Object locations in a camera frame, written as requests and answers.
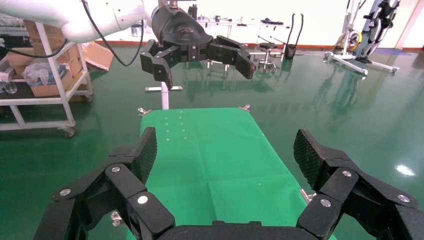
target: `green cloth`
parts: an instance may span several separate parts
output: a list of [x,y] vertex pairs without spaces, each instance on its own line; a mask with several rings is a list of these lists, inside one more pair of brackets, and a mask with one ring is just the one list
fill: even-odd
[[155,110],[142,118],[141,132],[146,127],[155,127],[157,135],[146,185],[177,226],[215,220],[296,225],[306,207],[300,186],[249,112]]

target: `stool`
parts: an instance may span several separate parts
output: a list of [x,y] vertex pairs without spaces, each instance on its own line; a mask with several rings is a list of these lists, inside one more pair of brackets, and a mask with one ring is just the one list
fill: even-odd
[[268,60],[268,58],[270,57],[271,50],[277,49],[278,46],[274,43],[271,43],[271,42],[262,42],[262,43],[259,44],[259,48],[261,48],[263,51],[265,51],[266,54],[265,54],[265,59],[260,59],[260,60],[257,61],[258,68],[259,69],[263,68],[264,72],[266,72],[268,69],[271,69],[271,71],[275,71],[276,65],[272,61]]

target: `cart wheel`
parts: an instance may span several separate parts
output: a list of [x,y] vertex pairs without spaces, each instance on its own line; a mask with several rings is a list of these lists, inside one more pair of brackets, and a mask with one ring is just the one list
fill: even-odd
[[84,95],[85,100],[87,101],[87,103],[91,103],[93,101],[93,96],[92,95]]
[[75,127],[68,127],[64,129],[65,131],[65,138],[72,138],[75,135]]

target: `white robotic arm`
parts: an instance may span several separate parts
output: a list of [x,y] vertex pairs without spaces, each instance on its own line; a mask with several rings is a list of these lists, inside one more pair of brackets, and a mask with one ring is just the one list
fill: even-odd
[[[154,9],[163,0],[85,0],[102,35],[129,28],[141,20],[151,26]],[[90,23],[82,0],[0,0],[0,13],[60,28],[71,42],[85,43],[100,36]]]

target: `white shelf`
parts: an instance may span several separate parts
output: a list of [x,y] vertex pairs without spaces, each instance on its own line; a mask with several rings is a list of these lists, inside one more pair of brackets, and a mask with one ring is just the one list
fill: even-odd
[[[45,54],[51,55],[52,49],[47,38],[46,31],[43,24],[36,23],[42,45],[44,46]],[[62,85],[62,80],[58,72],[58,66],[55,59],[65,53],[67,50],[72,48],[72,46],[77,45],[78,52],[80,55],[82,63],[82,75],[76,81],[71,90],[66,91]],[[48,62],[52,69],[54,80],[56,82],[57,90],[59,96],[54,97],[29,97],[29,98],[14,98],[14,99],[0,99],[0,106],[9,106],[13,112],[13,115],[17,123],[3,123],[0,124],[0,131],[9,131],[9,130],[22,130],[22,129],[46,129],[46,128],[58,128],[65,130],[66,132],[72,135],[74,133],[73,127],[75,126],[74,116],[72,115],[71,108],[69,106],[69,100],[74,95],[85,95],[90,97],[93,94],[93,89],[91,85],[90,75],[87,69],[87,64],[84,58],[84,52],[81,43],[68,42],[63,49],[53,57],[48,58]],[[77,90],[81,83],[85,81],[87,90]],[[18,79],[14,82],[22,82],[21,79]],[[40,121],[40,122],[25,122],[17,106],[22,105],[51,105],[51,104],[60,104],[63,105],[63,108],[66,113],[67,120],[65,121]]]

